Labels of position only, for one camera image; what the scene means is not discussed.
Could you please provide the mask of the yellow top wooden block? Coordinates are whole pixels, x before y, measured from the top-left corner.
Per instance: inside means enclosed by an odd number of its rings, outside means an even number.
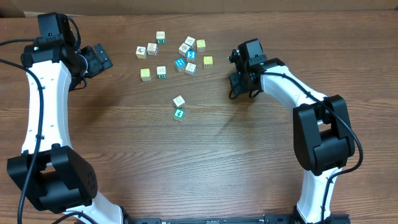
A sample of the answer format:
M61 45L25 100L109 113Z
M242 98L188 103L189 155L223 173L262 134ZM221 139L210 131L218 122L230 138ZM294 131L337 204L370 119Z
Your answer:
M146 81L151 81L151 75L150 75L150 69L149 68L143 68L140 70L140 77L141 80L146 82Z

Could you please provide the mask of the white block blue P side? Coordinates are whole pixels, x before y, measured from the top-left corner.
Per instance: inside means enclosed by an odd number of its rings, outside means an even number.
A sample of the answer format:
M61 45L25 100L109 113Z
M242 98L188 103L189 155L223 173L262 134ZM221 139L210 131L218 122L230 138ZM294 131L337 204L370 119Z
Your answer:
M186 67L185 67L185 73L191 76L194 76L197 72L197 65L194 63L188 62Z

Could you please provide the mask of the white block plain top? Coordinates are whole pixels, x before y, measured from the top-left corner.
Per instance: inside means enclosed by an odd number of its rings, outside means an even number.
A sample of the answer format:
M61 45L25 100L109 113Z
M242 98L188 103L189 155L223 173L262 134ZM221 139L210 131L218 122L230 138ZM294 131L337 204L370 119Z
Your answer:
M176 108L183 108L185 106L185 100L181 95L173 99L173 103Z

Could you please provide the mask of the teal number four block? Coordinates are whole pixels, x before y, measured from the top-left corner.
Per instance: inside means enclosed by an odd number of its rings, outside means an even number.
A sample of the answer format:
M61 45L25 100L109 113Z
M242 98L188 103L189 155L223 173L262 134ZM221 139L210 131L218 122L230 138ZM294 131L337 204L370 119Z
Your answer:
M174 119L177 121L182 121L185 116L185 111L177 108L174 113Z

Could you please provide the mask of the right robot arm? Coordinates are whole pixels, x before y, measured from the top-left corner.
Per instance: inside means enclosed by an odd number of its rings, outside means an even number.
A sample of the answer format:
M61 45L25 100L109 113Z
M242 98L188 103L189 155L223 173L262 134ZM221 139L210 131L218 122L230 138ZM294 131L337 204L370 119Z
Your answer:
M348 108L340 95L326 96L301 82L278 58L268 59L258 39L232 50L229 61L231 100L248 93L266 93L291 112L294 153L303 168L300 198L288 215L264 215L261 223L350 223L347 214L330 210L338 176L347 173L347 160L360 150L351 129Z

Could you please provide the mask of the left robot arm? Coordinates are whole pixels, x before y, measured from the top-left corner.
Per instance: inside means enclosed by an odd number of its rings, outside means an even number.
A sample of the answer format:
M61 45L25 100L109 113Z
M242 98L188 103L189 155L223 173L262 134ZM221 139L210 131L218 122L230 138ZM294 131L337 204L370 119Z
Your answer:
M25 42L19 68L29 81L29 120L20 156L7 162L21 202L61 219L129 223L124 209L98 190L93 166L72 148L68 94L112 67L101 45L81 46L74 20L56 12L38 16L40 36Z

